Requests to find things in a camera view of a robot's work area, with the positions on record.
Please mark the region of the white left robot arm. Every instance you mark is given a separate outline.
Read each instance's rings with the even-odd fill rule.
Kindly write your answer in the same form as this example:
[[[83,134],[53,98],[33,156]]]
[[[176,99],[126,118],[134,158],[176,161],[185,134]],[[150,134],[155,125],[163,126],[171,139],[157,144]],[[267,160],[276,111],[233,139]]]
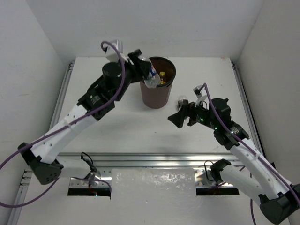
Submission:
[[[69,113],[34,144],[22,143],[18,149],[42,185],[60,177],[78,178],[92,185],[101,180],[93,160],[82,152],[79,160],[59,157],[60,152],[83,130],[100,121],[115,108],[132,83],[142,83],[145,75],[166,73],[166,86],[176,76],[175,65],[163,57],[146,58],[135,50],[121,62],[118,57],[102,67],[102,75],[78,99]]]

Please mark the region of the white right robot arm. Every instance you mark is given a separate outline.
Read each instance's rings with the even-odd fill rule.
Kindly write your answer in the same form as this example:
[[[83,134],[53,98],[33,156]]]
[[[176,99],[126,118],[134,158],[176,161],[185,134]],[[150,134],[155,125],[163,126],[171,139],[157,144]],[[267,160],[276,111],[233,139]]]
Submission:
[[[283,178],[256,149],[248,133],[232,120],[227,102],[227,98],[214,98],[205,107],[201,102],[185,100],[180,118],[188,118],[188,126],[199,123],[211,128],[217,142],[251,173],[244,175],[228,160],[221,159],[210,167],[212,180],[233,184],[260,207],[271,223],[278,225],[300,208],[300,186]]]

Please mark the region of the clear bottle black label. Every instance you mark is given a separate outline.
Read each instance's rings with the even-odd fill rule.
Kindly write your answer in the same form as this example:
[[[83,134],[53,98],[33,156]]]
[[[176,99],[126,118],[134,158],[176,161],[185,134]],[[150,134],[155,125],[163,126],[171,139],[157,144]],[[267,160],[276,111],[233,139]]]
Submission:
[[[180,95],[178,97],[178,104],[177,104],[178,110],[180,110],[181,107],[186,104],[188,104],[188,98],[185,95]]]
[[[138,56],[138,59],[141,60],[141,67],[143,67],[145,72],[145,75],[143,76],[145,85],[151,89],[156,88],[158,85],[160,85],[161,80],[151,60],[142,54]]]

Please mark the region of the clear bottle yellow cap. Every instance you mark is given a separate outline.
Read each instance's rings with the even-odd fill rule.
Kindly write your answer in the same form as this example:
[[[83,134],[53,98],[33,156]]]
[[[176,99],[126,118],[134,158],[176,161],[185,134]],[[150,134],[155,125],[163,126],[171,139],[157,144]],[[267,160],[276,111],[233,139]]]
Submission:
[[[163,72],[163,71],[160,72],[159,77],[160,77],[160,84],[161,85],[165,84],[166,83],[166,74],[165,74],[165,72]]]

